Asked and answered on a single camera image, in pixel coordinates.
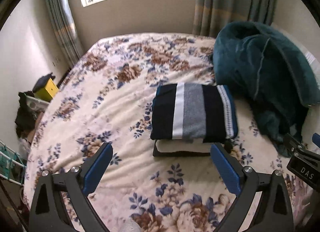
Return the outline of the white bed headboard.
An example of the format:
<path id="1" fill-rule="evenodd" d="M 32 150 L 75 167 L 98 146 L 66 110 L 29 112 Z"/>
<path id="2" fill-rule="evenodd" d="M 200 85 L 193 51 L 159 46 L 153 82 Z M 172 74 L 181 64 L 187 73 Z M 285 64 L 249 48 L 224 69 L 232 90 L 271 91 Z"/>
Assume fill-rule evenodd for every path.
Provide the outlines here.
<path id="1" fill-rule="evenodd" d="M 315 58 L 315 56 L 313 56 L 313 54 L 310 51 L 308 51 L 308 49 L 302 43 L 300 43 L 294 36 L 289 34 L 287 31 L 277 26 L 274 22 L 271 24 L 271 26 L 277 29 L 283 35 L 285 35 L 291 42 L 293 42 L 300 49 L 300 51 L 304 54 L 305 58 L 307 59 L 316 79 L 319 80 L 319 61 L 317 60 L 317 58 Z"/>

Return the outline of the white plastic crate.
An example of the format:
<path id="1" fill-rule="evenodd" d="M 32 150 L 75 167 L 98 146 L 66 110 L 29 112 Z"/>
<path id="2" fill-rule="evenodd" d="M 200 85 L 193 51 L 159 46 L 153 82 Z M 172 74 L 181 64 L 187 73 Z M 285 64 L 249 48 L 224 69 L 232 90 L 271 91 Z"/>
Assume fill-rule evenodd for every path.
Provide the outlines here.
<path id="1" fill-rule="evenodd" d="M 47 107 L 49 106 L 49 102 L 27 95 L 26 104 L 29 111 L 36 113 L 45 112 Z"/>

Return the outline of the left grey-green curtain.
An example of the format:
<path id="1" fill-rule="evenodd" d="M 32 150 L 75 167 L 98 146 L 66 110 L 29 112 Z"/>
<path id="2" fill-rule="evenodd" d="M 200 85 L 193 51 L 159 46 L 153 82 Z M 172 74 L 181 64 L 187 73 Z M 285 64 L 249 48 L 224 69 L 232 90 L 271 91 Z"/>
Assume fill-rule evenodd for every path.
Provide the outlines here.
<path id="1" fill-rule="evenodd" d="M 58 44 L 72 68 L 84 54 L 68 0 L 45 0 Z"/>

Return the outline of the floral bed blanket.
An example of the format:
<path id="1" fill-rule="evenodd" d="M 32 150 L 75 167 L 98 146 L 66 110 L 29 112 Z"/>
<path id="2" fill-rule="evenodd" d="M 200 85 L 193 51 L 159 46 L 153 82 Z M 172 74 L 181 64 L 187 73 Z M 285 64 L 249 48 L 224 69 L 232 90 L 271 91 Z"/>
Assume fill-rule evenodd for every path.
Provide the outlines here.
<path id="1" fill-rule="evenodd" d="M 211 156 L 154 157 L 152 101 L 157 88 L 190 82 L 217 86 L 215 38 L 185 34 L 133 34 L 103 38 L 71 70 L 46 109 L 28 157 L 24 197 L 30 207 L 41 173 L 82 166 L 103 143 L 113 157 L 88 200 L 108 231 L 215 231 L 236 196 Z M 289 193 L 294 230 L 309 185 L 287 169 L 260 134 L 253 112 L 231 93 L 238 135 L 223 143 L 242 166 L 280 171 Z M 85 231 L 67 192 L 61 193 L 76 231 Z M 238 231 L 247 231 L 261 197 L 257 192 Z"/>

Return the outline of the cream folded garment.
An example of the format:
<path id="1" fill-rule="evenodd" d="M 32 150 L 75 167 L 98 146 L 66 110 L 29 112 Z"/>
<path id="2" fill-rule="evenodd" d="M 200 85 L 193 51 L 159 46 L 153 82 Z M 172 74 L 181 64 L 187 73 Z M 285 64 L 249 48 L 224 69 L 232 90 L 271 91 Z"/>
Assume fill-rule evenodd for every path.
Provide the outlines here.
<path id="1" fill-rule="evenodd" d="M 155 146 L 161 153 L 182 151 L 210 153 L 211 143 L 201 143 L 199 140 L 156 140 Z"/>

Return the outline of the black clothes pile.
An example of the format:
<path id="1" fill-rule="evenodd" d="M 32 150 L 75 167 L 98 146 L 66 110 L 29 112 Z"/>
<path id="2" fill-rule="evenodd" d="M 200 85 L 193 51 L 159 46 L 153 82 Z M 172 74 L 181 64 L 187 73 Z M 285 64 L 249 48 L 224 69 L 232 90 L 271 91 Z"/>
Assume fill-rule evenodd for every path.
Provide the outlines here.
<path id="1" fill-rule="evenodd" d="M 35 128 L 36 119 L 32 112 L 29 111 L 27 105 L 27 96 L 34 97 L 32 91 L 19 92 L 19 108 L 17 111 L 17 117 L 15 119 L 16 134 L 18 138 L 21 138 L 26 131 L 32 131 Z"/>

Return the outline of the navy striped knit sweater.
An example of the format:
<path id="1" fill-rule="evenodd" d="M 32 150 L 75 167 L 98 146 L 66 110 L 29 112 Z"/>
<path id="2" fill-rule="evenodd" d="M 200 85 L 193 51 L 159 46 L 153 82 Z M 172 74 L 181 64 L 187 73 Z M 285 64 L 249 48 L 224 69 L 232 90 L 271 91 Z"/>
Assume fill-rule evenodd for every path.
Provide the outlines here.
<path id="1" fill-rule="evenodd" d="M 152 101 L 152 140 L 223 143 L 238 135 L 234 99 L 225 85 L 180 82 L 157 88 Z"/>

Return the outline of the dark cloth on box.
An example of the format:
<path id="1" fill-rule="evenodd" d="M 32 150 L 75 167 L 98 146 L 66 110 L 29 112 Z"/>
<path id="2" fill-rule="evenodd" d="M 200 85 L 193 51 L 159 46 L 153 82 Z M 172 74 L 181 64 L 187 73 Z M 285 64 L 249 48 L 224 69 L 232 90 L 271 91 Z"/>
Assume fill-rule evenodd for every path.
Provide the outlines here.
<path id="1" fill-rule="evenodd" d="M 37 82 L 35 83 L 33 89 L 32 89 L 32 92 L 33 93 L 36 93 L 38 92 L 40 89 L 44 88 L 47 84 L 47 82 L 49 80 L 54 80 L 56 78 L 55 75 L 53 75 L 53 73 L 50 73 L 50 74 L 47 74 L 45 76 L 42 76 L 41 78 L 39 78 L 37 80 Z"/>

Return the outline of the yellow box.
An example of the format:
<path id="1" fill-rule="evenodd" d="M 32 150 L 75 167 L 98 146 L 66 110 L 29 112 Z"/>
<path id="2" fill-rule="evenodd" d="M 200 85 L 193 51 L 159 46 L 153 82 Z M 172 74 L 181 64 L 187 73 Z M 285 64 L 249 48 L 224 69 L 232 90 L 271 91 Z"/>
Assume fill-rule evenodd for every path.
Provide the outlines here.
<path id="1" fill-rule="evenodd" d="M 52 79 L 49 79 L 46 85 L 35 93 L 35 97 L 46 102 L 51 102 L 59 89 Z"/>

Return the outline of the dark teal plush blanket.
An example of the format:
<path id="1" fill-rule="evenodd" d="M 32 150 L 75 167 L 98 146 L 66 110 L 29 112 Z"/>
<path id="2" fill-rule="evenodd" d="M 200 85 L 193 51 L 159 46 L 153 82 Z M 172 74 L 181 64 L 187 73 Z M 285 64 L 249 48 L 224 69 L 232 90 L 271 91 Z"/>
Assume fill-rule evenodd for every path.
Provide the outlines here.
<path id="1" fill-rule="evenodd" d="M 249 104 L 260 134 L 290 157 L 284 137 L 302 141 L 310 106 L 319 104 L 316 77 L 300 49 L 276 29 L 259 22 L 231 22 L 213 49 L 216 84 Z"/>

